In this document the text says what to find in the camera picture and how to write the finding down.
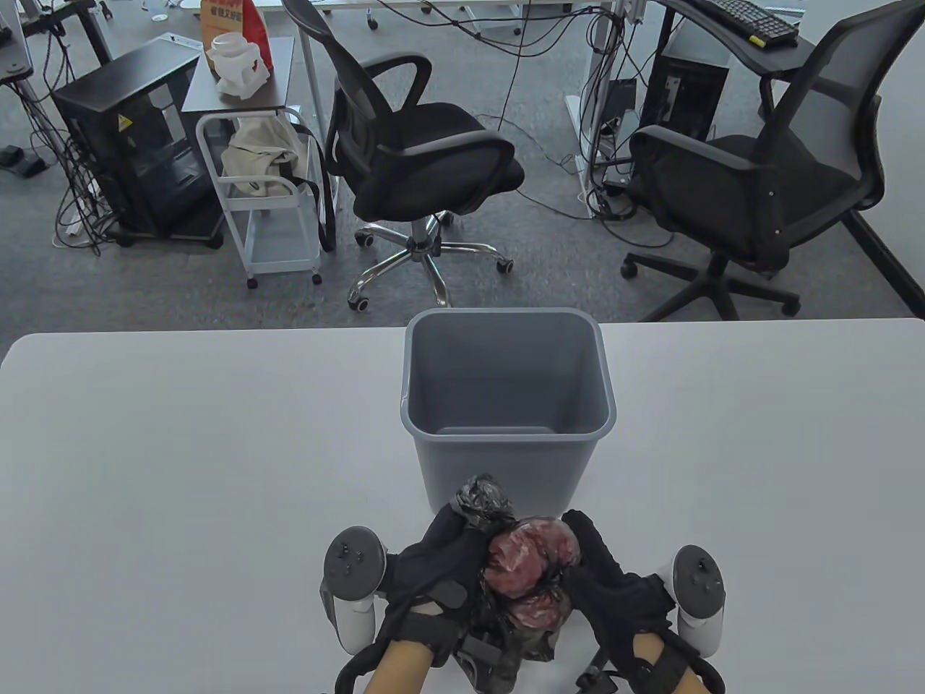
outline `white table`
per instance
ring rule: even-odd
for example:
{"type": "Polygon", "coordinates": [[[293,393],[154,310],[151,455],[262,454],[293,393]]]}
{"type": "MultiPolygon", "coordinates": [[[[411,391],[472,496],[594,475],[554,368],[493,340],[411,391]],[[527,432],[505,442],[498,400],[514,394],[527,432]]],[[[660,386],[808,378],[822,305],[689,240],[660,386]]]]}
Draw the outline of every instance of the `white table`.
{"type": "MultiPolygon", "coordinates": [[[[573,504],[648,572],[686,542],[729,590],[730,693],[918,692],[925,324],[603,327],[617,425],[573,504]]],[[[41,335],[0,367],[0,691],[317,694],[317,596],[352,524],[429,512],[401,328],[41,335]]],[[[572,694],[576,616],[517,691],[572,694]]],[[[470,694],[454,664],[425,692],[470,694]]]]}

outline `gray carpet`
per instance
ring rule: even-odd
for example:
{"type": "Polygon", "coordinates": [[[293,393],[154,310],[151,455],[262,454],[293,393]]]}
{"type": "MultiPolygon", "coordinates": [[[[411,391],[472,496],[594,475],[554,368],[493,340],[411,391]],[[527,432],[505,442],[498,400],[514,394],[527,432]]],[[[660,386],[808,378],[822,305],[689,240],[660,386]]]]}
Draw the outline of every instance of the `gray carpet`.
{"type": "MultiPolygon", "coordinates": [[[[159,0],[148,3],[167,13],[168,21],[153,23],[151,14],[142,11],[135,0],[110,3],[116,14],[110,25],[120,46],[130,48],[163,31],[198,38],[197,20],[178,9],[161,9],[159,0]]],[[[409,14],[426,19],[416,10],[409,14]]],[[[500,112],[513,70],[512,57],[453,28],[417,27],[382,8],[376,17],[379,29],[375,32],[367,29],[363,12],[336,12],[329,21],[341,41],[360,58],[409,48],[428,55],[434,62],[434,76],[425,100],[452,101],[472,113],[500,112]]],[[[273,15],[268,23],[271,34],[294,33],[284,16],[273,15]]],[[[74,20],[66,25],[78,73],[92,69],[93,53],[80,25],[74,20]]],[[[654,48],[659,25],[660,8],[650,3],[646,24],[633,44],[637,62],[645,60],[654,48]]],[[[547,22],[531,26],[527,41],[547,27],[547,22]]],[[[576,146],[562,97],[577,93],[581,87],[587,50],[585,28],[586,20],[577,20],[555,49],[522,62],[508,106],[507,117],[528,130],[556,159],[576,146]]],[[[510,29],[493,31],[499,37],[517,40],[508,33],[510,29]]],[[[41,64],[45,39],[37,37],[31,46],[33,58],[41,64]]],[[[327,57],[319,54],[315,52],[323,101],[328,104],[333,70],[327,57]]],[[[308,104],[298,51],[296,62],[290,97],[294,103],[308,104]]],[[[383,78],[389,98],[397,102],[409,79],[409,68],[383,78]]],[[[41,82],[36,83],[36,89],[43,93],[38,84],[41,82]]],[[[717,115],[717,132],[756,132],[760,128],[757,106],[757,81],[747,71],[734,69],[717,115]]],[[[583,214],[576,197],[577,180],[551,164],[518,130],[505,126],[502,132],[516,145],[526,170],[524,192],[572,214],[583,214]]],[[[0,143],[26,146],[28,136],[19,104],[3,90],[0,143]]],[[[339,249],[324,258],[322,286],[313,286],[302,274],[261,276],[260,287],[249,291],[231,242],[219,251],[181,242],[139,242],[129,249],[109,244],[102,257],[88,251],[54,249],[52,220],[64,190],[60,170],[55,167],[32,180],[0,176],[0,209],[4,214],[0,232],[0,355],[17,338],[32,332],[397,326],[433,305],[422,269],[411,265],[368,288],[370,308],[366,314],[348,309],[346,292],[355,276],[393,250],[383,242],[370,249],[353,243],[352,231],[358,224],[349,195],[339,214],[339,249]]],[[[644,214],[617,230],[627,239],[644,243],[666,238],[644,214]]],[[[516,260],[514,273],[502,277],[488,260],[440,258],[441,271],[459,306],[565,305],[584,309],[602,322],[632,321],[681,286],[678,280],[645,269],[632,282],[621,279],[617,268],[630,246],[611,237],[598,222],[557,217],[513,193],[489,199],[445,238],[492,242],[516,260]]],[[[675,239],[659,253],[692,263],[703,263],[707,257],[704,248],[684,238],[675,239]]],[[[741,269],[733,272],[748,275],[741,269]]],[[[771,284],[802,295],[800,318],[908,315],[905,305],[841,227],[796,249],[790,265],[771,284]]],[[[772,304],[740,297],[735,300],[742,318],[780,318],[772,304]]],[[[716,314],[707,300],[700,300],[673,319],[713,320],[716,314]]]]}

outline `black keyboard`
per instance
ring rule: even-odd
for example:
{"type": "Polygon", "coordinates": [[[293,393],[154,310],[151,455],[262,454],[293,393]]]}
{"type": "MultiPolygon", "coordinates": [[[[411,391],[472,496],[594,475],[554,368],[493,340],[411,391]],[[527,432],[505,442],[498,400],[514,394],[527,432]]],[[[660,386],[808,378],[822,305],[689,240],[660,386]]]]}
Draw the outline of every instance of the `black keyboard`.
{"type": "Polygon", "coordinates": [[[758,48],[772,48],[783,43],[796,43],[799,34],[793,24],[788,24],[763,7],[747,0],[688,0],[705,14],[745,36],[758,48]]]}

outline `red plastic bag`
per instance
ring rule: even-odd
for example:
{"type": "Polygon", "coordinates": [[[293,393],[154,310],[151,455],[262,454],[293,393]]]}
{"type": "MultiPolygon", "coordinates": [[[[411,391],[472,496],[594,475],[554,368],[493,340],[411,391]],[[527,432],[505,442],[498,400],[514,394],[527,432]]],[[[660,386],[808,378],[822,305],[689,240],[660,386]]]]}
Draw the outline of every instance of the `red plastic bag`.
{"type": "Polygon", "coordinates": [[[572,529],[555,518],[527,518],[488,546],[485,581],[510,600],[506,610],[526,629],[557,631],[572,602],[554,580],[581,559],[572,529]]]}

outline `chrome chair base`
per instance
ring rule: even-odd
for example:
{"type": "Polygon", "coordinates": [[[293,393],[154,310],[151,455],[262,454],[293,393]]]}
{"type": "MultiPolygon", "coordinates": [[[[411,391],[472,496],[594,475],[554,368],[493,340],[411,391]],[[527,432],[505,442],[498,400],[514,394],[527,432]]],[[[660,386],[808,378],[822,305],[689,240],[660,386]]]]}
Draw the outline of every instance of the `chrome chair base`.
{"type": "Polygon", "coordinates": [[[507,275],[513,270],[514,262],[502,255],[497,248],[489,246],[487,243],[443,241],[440,237],[440,227],[448,226],[452,219],[453,214],[451,212],[441,212],[425,219],[416,219],[412,222],[411,236],[405,236],[394,229],[372,222],[364,225],[362,229],[354,234],[354,238],[360,246],[371,246],[374,237],[378,237],[401,246],[402,250],[366,269],[353,282],[350,292],[347,294],[347,305],[354,311],[361,313],[365,311],[369,306],[369,300],[363,296],[364,287],[374,279],[382,277],[409,260],[420,263],[424,267],[424,271],[430,278],[430,284],[434,289],[437,305],[444,308],[452,306],[450,291],[447,289],[446,282],[440,276],[440,271],[434,262],[435,257],[442,254],[489,255],[495,259],[496,267],[502,275],[507,275]]]}

